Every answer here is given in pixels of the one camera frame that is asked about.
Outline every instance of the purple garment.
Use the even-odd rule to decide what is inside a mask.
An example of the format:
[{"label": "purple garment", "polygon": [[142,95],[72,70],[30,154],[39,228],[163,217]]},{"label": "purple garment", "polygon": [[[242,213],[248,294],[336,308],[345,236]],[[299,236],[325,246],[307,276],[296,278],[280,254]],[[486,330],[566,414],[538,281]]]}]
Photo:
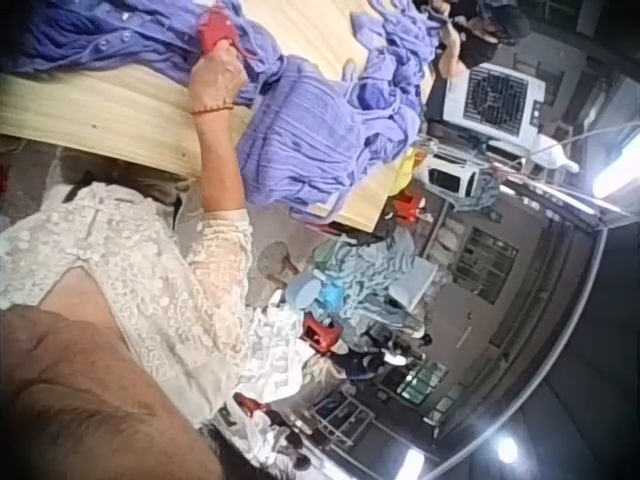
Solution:
[{"label": "purple garment", "polygon": [[238,143],[249,203],[304,208],[353,185],[364,138],[342,89],[307,60],[286,58]]},{"label": "purple garment", "polygon": [[[365,112],[393,101],[398,106],[385,122],[376,119],[372,130],[378,133],[367,137],[361,164],[392,161],[415,141],[422,113],[420,85],[440,42],[440,24],[418,13],[410,0],[394,0],[396,11],[387,10],[382,0],[369,3],[382,19],[368,13],[351,15],[354,35],[369,57],[360,77],[352,78],[348,100]],[[386,45],[378,46],[380,38]]]},{"label": "purple garment", "polygon": [[[238,29],[250,85],[238,99],[250,106],[262,84],[277,79],[283,56],[273,36],[248,20],[237,0],[221,0]],[[6,66],[12,73],[61,69],[110,70],[140,63],[181,85],[202,53],[198,20],[206,9],[192,0],[48,0]]]},{"label": "purple garment", "polygon": [[[423,66],[435,52],[424,16],[407,1],[400,13],[370,0],[383,20],[353,15],[356,37],[370,49],[364,74],[353,65],[343,82],[326,80],[299,57],[284,57],[274,38],[248,20],[238,0],[220,0],[238,29],[250,80],[236,103],[263,96],[239,145],[250,203],[281,202],[293,213],[338,194],[333,212],[372,167],[390,162],[415,139]],[[192,0],[48,0],[8,70],[113,69],[140,63],[186,85],[200,56],[203,7]],[[382,36],[384,47],[369,38]],[[330,221],[312,217],[315,221]]]}]

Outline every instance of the wooden table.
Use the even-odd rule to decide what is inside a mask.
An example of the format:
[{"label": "wooden table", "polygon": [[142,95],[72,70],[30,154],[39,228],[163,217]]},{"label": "wooden table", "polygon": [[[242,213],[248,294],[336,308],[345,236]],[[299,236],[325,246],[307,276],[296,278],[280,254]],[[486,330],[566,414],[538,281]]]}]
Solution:
[{"label": "wooden table", "polygon": [[[373,13],[366,0],[244,0],[245,14],[264,25],[285,54],[316,63],[339,79],[367,51],[353,38],[352,11]],[[36,78],[0,75],[0,133],[73,147],[187,176],[200,171],[200,150],[187,113],[187,91],[140,66]],[[423,85],[426,98],[432,76]],[[238,108],[233,134],[251,112]],[[372,231],[395,180],[398,161],[380,166],[354,186],[336,220]],[[325,215],[326,205],[310,209]]]}]

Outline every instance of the garment factory workshop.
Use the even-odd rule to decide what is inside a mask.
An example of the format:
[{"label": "garment factory workshop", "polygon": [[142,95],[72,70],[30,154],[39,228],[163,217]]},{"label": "garment factory workshop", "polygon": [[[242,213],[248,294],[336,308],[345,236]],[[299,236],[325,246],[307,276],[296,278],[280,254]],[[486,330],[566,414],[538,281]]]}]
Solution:
[{"label": "garment factory workshop", "polygon": [[621,0],[3,0],[2,478],[640,478]]}]

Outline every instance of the fan grille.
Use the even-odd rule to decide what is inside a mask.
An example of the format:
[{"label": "fan grille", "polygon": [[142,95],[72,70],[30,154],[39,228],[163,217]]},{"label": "fan grille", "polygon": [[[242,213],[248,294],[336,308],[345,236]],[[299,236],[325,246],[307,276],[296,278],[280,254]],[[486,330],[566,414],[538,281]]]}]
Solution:
[{"label": "fan grille", "polygon": [[526,80],[476,67],[469,73],[464,118],[520,136],[527,99]]}]

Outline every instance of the lace sleeve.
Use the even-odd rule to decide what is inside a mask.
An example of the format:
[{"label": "lace sleeve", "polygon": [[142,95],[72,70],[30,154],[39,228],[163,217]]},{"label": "lace sleeve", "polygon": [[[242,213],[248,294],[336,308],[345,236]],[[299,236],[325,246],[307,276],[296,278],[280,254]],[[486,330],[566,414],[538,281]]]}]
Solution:
[{"label": "lace sleeve", "polygon": [[249,314],[245,307],[251,266],[251,225],[245,210],[204,214],[187,255],[202,287],[215,342],[235,365],[247,355]]}]

